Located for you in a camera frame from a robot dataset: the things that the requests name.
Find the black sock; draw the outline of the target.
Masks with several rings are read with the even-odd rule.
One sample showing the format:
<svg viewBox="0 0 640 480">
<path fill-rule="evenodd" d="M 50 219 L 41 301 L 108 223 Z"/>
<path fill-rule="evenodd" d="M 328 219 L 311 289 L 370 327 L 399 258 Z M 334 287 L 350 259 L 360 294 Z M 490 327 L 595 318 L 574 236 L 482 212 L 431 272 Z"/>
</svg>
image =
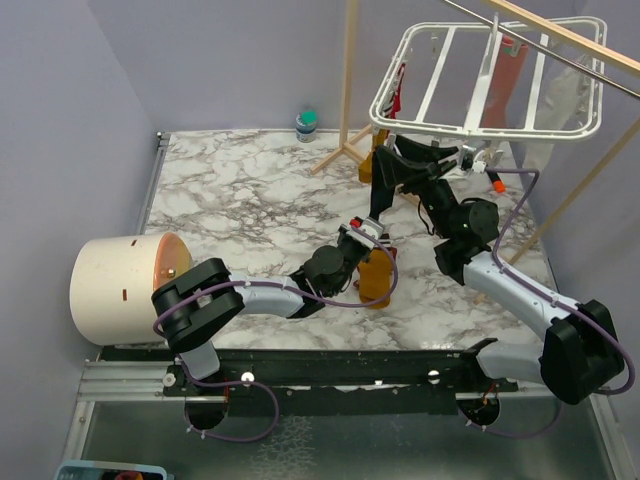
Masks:
<svg viewBox="0 0 640 480">
<path fill-rule="evenodd" d="M 370 190 L 369 217 L 375 220 L 393 204 L 395 188 L 399 184 L 399 177 L 391 167 L 379 163 L 373 164 Z"/>
</svg>

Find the mustard striped sock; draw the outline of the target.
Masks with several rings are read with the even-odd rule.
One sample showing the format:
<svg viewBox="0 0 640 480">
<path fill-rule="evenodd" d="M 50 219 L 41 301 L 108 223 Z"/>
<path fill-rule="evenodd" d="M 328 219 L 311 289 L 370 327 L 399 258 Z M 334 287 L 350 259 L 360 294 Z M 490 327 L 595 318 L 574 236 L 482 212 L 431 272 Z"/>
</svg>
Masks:
<svg viewBox="0 0 640 480">
<path fill-rule="evenodd" d="M 374 249 L 366 262 L 358 266 L 359 279 L 354 283 L 362 303 L 381 298 L 391 286 L 393 266 L 388 256 Z"/>
</svg>

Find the white plastic sock hanger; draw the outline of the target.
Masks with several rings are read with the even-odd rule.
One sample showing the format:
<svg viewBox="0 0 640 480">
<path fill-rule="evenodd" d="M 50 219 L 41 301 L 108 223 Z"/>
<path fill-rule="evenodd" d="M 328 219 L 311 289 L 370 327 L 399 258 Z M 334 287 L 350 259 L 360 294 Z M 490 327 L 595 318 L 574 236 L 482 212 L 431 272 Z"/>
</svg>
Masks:
<svg viewBox="0 0 640 480">
<path fill-rule="evenodd" d="M 421 22 L 402 35 L 369 107 L 378 129 L 462 141 L 579 142 L 601 126 L 601 61 L 508 22 Z"/>
</svg>

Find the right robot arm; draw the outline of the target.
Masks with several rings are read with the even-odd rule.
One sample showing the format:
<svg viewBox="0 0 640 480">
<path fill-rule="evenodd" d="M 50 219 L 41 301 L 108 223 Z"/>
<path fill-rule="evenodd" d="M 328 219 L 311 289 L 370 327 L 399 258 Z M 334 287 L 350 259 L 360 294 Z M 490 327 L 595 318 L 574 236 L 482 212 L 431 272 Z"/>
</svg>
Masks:
<svg viewBox="0 0 640 480">
<path fill-rule="evenodd" d="M 542 344 L 492 341 L 459 367 L 461 383 L 481 391 L 494 379 L 545 385 L 559 400 L 575 405 L 592 394 L 607 394 L 606 384 L 622 372 L 628 391 L 636 378 L 629 354 L 618 341 L 611 314 L 602 303 L 580 303 L 513 268 L 498 255 L 509 224 L 499 220 L 495 203 L 456 198 L 446 174 L 458 166 L 455 147 L 432 147 L 403 136 L 372 154 L 370 215 L 391 207 L 396 192 L 418 197 L 434 234 L 440 272 L 486 295 L 527 325 Z"/>
</svg>

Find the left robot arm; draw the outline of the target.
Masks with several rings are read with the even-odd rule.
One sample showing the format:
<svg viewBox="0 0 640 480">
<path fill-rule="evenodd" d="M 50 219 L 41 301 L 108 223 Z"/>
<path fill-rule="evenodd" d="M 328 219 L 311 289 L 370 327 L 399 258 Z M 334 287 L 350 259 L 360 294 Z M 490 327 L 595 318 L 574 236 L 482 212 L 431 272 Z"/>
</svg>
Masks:
<svg viewBox="0 0 640 480">
<path fill-rule="evenodd" d="M 272 279 L 233 274 L 210 258 L 151 295 L 153 330 L 186 367 L 186 382 L 206 395 L 220 385 L 212 337 L 241 314 L 306 318 L 330 304 L 369 257 L 385 228 L 371 218 L 339 228 L 337 243 L 318 248 L 294 273 Z"/>
</svg>

